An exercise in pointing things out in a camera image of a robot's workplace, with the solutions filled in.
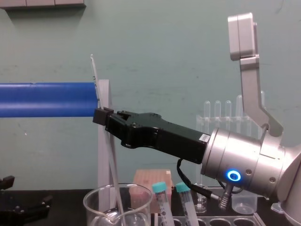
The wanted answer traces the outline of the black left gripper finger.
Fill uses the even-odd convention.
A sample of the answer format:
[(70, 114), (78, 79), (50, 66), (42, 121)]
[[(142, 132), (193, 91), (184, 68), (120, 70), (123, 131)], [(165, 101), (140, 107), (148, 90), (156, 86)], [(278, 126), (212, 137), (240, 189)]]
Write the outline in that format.
[(53, 197), (46, 196), (32, 206), (22, 205), (12, 195), (0, 195), (0, 223), (27, 224), (48, 217)]
[(0, 190), (7, 190), (11, 188), (14, 184), (15, 177), (7, 176), (0, 180)]

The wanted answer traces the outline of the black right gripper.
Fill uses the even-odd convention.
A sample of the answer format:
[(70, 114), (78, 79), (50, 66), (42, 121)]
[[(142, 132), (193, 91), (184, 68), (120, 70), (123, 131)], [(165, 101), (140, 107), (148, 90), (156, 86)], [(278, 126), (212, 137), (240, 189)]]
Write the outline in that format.
[(147, 147), (200, 164), (207, 147), (202, 132), (164, 120), (155, 113), (130, 113), (104, 107), (94, 110), (93, 123), (121, 140), (126, 148)]

